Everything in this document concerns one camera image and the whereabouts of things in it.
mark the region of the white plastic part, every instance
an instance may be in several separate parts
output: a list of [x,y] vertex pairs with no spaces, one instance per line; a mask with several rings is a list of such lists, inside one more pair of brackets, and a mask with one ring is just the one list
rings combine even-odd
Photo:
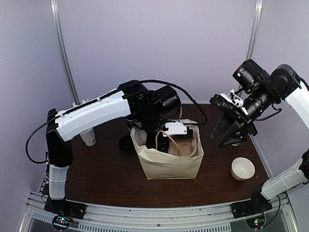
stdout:
[[68,169],[69,166],[63,168],[49,166],[49,196],[52,200],[64,199]]
[[238,108],[243,106],[243,99],[235,94],[234,89],[230,91],[230,94],[220,93],[220,96]]
[[283,173],[275,178],[267,180],[262,186],[261,194],[267,200],[270,200],[280,193],[290,190],[303,182],[307,182],[308,179],[305,177],[304,173],[299,170],[302,161],[303,159],[299,159],[293,166],[285,170]]
[[86,146],[92,146],[96,143],[95,131],[93,128],[87,129],[79,134]]
[[302,88],[297,88],[285,101],[292,107],[309,130],[309,92],[303,82]]
[[74,138],[79,133],[119,117],[131,114],[127,99],[123,99],[122,91],[108,98],[97,101],[55,120],[58,124],[57,132],[63,141]]
[[187,126],[181,122],[167,122],[165,123],[165,127],[168,130],[164,131],[163,137],[167,137],[167,135],[187,134]]

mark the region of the white arm segment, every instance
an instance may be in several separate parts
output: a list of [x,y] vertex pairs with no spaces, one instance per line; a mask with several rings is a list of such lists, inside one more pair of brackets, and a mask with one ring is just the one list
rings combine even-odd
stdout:
[[49,196],[52,200],[64,199],[68,169],[69,166],[63,168],[49,166]]
[[[297,88],[294,90],[288,97],[285,98],[285,101],[295,110],[309,130],[309,92],[303,82],[300,84],[302,88]],[[304,176],[304,173],[299,170],[301,163],[302,159],[299,159],[292,167],[285,170],[275,178],[266,181],[263,184],[261,194],[267,200],[270,200],[286,190],[289,190],[303,182],[307,182],[308,179]]]
[[[79,133],[115,118],[131,114],[127,100],[122,98],[120,91],[108,98],[86,105],[55,120],[57,131],[64,141],[71,140]],[[67,167],[49,166],[49,196],[52,200],[65,198]]]
[[131,114],[127,99],[123,99],[122,91],[111,95],[55,120],[58,124],[57,132],[63,141],[73,139],[79,133],[100,125],[104,122]]
[[309,92],[303,82],[302,88],[297,88],[285,98],[286,103],[292,107],[309,130]]
[[280,193],[290,190],[301,183],[307,182],[308,179],[299,169],[302,162],[303,159],[299,159],[292,167],[285,170],[283,173],[275,178],[267,180],[262,186],[261,194],[263,197],[270,200]]

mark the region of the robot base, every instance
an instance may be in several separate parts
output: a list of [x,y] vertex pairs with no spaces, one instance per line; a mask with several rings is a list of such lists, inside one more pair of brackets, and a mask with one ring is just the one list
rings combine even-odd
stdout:
[[76,219],[84,219],[86,205],[65,200],[53,201],[53,203],[45,204],[44,210],[54,214],[59,214]]
[[260,202],[258,200],[248,200],[231,204],[234,218],[248,217],[254,214],[260,214],[264,211],[271,210],[270,202]]

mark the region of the black cable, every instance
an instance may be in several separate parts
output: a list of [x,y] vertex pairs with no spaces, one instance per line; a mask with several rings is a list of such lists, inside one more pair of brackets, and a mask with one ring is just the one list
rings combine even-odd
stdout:
[[239,90],[237,90],[236,92],[235,92],[235,94],[237,95],[237,94],[239,94],[240,92],[242,92],[243,91],[243,88],[240,88]]
[[142,83],[158,83],[158,84],[164,84],[164,85],[167,85],[167,86],[172,86],[174,88],[181,90],[190,99],[190,101],[199,109],[199,111],[201,112],[201,114],[204,117],[204,122],[202,122],[202,123],[184,123],[184,124],[185,125],[204,126],[207,123],[207,115],[203,111],[202,107],[197,103],[197,101],[195,101],[191,97],[191,95],[186,90],[184,90],[180,86],[173,84],[173,83],[169,83],[169,82],[166,82],[166,81],[159,81],[159,80],[143,80],[143,81],[139,81],[139,83],[140,84],[142,84]]
[[276,109],[275,106],[274,106],[274,104],[272,104],[271,107],[272,107],[275,111],[277,111],[277,112],[275,112],[275,113],[273,113],[273,114],[271,114],[271,115],[269,115],[269,116],[267,116],[267,117],[264,117],[264,118],[261,118],[261,119],[256,119],[255,121],[257,121],[257,122],[265,121],[265,120],[270,119],[271,117],[273,117],[273,116],[279,114],[279,113],[282,111],[281,108]]
[[41,200],[42,200],[42,202],[44,202],[45,204],[48,204],[48,202],[46,202],[46,201],[44,201],[43,200],[43,196],[47,196],[48,194],[46,193],[46,194],[43,194],[42,196],[41,196]]
[[59,117],[60,117],[60,116],[54,117],[54,118],[48,120],[47,122],[43,123],[43,124],[40,125],[37,129],[35,129],[35,130],[29,135],[29,137],[27,138],[27,141],[26,141],[26,155],[27,155],[28,159],[29,159],[31,162],[36,163],[36,164],[42,164],[42,163],[46,163],[46,162],[47,162],[47,159],[44,160],[44,161],[35,161],[35,160],[33,160],[33,159],[30,157],[30,155],[29,155],[29,153],[28,153],[29,141],[30,141],[30,139],[32,138],[32,136],[33,136],[36,132],[38,132],[38,130],[42,129],[42,128],[43,128],[44,126],[46,126],[48,123],[54,121],[55,119],[57,119],[57,118],[59,118]]
[[280,197],[277,195],[278,197],[278,200],[279,200],[279,206],[278,206],[278,209],[277,209],[277,212],[275,214],[275,216],[269,221],[269,223],[267,223],[265,226],[263,226],[263,229],[268,226],[271,222],[273,222],[273,220],[276,218],[276,216],[278,215],[279,211],[280,211],[280,207],[281,207],[281,200],[280,200]]

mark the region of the white bowl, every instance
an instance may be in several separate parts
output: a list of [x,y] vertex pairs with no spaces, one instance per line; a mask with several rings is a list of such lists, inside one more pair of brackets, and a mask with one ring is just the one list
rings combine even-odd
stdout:
[[254,164],[244,157],[238,157],[233,160],[231,174],[235,180],[245,181],[254,176]]

